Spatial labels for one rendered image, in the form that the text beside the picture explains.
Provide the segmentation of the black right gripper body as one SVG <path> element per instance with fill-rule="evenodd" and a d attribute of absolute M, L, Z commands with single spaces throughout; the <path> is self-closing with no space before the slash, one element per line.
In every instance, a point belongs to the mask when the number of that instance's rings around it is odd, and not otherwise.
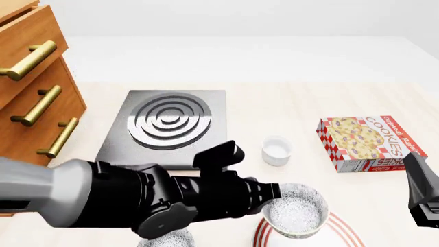
<path fill-rule="evenodd" d="M 439 228 L 439 198 L 409 207 L 416 225 L 425 228 Z"/>

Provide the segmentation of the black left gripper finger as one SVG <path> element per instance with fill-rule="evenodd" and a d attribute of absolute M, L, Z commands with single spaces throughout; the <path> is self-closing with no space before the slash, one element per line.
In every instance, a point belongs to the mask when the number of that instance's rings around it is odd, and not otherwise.
<path fill-rule="evenodd" d="M 259 200 L 262 206 L 271 203 L 273 199 L 279 199 L 281 197 L 281 189 L 278 183 L 259 184 Z"/>

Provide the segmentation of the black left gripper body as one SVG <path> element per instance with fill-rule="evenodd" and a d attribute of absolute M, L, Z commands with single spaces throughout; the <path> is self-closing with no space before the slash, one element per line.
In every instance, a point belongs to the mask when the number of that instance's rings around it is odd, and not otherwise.
<path fill-rule="evenodd" d="M 244 186 L 243 205 L 239 207 L 239 215 L 255 215 L 261 212 L 268 203 L 268 184 L 260 183 L 256 178 L 240 178 Z"/>

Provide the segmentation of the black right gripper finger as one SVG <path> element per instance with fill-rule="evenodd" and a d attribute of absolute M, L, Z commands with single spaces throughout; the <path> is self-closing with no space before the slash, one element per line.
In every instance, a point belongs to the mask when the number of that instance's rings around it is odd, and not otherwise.
<path fill-rule="evenodd" d="M 409 185 L 409 207 L 419 204 L 439 203 L 439 176 L 425 160 L 411 152 L 403 159 Z"/>

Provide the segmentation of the patterned black and white bowl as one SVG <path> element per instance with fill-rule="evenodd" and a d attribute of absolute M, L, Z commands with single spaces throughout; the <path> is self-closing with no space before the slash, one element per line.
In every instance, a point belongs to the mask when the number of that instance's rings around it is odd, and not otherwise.
<path fill-rule="evenodd" d="M 300 183 L 280 185 L 281 197 L 262 209 L 265 221 L 279 234 L 291 239 L 314 236 L 329 218 L 329 206 L 313 187 Z"/>
<path fill-rule="evenodd" d="M 195 240 L 192 234 L 184 228 L 156 239 L 142 239 L 137 247 L 195 247 Z"/>

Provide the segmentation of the white plate with red rings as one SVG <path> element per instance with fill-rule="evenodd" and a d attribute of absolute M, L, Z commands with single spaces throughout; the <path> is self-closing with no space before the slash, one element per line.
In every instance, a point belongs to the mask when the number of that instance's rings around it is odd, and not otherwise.
<path fill-rule="evenodd" d="M 262 218 L 254 232 L 252 247 L 366 247 L 366 243 L 344 220 L 330 213 L 320 231 L 306 239 L 286 238 Z"/>

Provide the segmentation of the flat black stove plate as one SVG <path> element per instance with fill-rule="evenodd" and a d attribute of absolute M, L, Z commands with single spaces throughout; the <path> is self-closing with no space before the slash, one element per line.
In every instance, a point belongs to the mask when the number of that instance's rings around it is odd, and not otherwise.
<path fill-rule="evenodd" d="M 227 139 L 224 90 L 131 90 L 95 159 L 193 170 L 197 153 Z"/>

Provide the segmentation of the wooden cabinet drawer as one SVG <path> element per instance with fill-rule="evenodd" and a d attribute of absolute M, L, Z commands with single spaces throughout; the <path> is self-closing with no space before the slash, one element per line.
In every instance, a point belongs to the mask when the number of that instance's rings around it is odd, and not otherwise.
<path fill-rule="evenodd" d="M 21 14 L 8 16 L 0 24 L 0 68 L 11 68 L 29 55 L 31 45 L 52 40 L 57 45 L 49 57 L 32 69 L 22 80 L 0 75 L 0 109 L 11 102 L 49 65 L 68 49 L 67 42 L 49 5 L 27 5 Z"/>
<path fill-rule="evenodd" d="M 9 104 L 0 110 L 0 157 L 18 160 L 20 138 L 27 130 L 21 123 L 11 122 L 11 116 L 24 116 L 38 101 L 38 90 L 49 89 L 59 85 L 62 88 L 73 88 L 84 105 L 80 93 L 69 73 L 63 59 L 59 58 L 47 67 L 31 84 L 22 90 Z"/>
<path fill-rule="evenodd" d="M 68 122 L 72 117 L 79 119 L 84 111 L 85 107 L 79 100 L 75 90 L 69 87 L 62 88 L 61 94 L 38 121 L 33 126 L 27 127 L 27 130 L 23 133 L 19 143 L 19 148 L 22 150 L 17 159 L 46 166 L 52 159 L 44 155 L 38 155 L 36 151 L 50 148 L 63 130 L 62 127 L 58 127 L 58 122 Z"/>

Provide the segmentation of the wooden cabinet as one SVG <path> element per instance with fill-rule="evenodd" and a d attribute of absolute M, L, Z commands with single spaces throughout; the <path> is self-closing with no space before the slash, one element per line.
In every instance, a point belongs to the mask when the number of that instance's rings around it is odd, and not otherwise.
<path fill-rule="evenodd" d="M 49 5 L 0 0 L 0 156 L 47 166 L 86 110 Z"/>

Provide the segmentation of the small white ramekin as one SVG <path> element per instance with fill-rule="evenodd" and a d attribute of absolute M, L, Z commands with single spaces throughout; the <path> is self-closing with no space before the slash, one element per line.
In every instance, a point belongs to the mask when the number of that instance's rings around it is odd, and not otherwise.
<path fill-rule="evenodd" d="M 266 137 L 261 146 L 261 155 L 264 162 L 271 166 L 285 166 L 291 157 L 291 143 L 282 136 Z"/>

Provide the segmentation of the red and white cookie box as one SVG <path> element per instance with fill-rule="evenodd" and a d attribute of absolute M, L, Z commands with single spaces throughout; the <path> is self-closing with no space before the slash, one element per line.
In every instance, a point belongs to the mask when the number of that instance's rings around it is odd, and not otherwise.
<path fill-rule="evenodd" d="M 428 158 L 391 116 L 322 118 L 316 132 L 339 173 L 404 170 L 411 152 Z"/>

